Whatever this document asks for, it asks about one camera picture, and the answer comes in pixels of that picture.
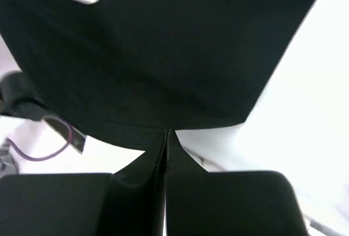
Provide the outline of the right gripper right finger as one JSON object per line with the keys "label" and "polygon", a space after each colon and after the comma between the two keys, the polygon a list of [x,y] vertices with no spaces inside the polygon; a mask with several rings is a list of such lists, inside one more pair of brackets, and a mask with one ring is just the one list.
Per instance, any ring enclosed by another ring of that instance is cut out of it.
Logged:
{"label": "right gripper right finger", "polygon": [[168,235],[307,235],[294,190],[281,173],[208,172],[172,130],[166,156]]}

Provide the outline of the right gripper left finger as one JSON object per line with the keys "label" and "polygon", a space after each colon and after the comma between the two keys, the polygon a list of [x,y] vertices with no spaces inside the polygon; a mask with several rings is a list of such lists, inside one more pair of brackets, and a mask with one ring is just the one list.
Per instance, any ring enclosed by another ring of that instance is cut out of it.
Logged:
{"label": "right gripper left finger", "polygon": [[1,235],[162,235],[168,132],[116,173],[1,179]]}

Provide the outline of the black tank top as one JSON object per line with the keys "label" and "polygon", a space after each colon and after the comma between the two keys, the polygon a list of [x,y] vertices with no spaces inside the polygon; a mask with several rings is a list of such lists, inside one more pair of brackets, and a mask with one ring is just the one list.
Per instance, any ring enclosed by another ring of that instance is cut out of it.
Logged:
{"label": "black tank top", "polygon": [[1,36],[86,135],[160,148],[244,122],[315,0],[1,0]]}

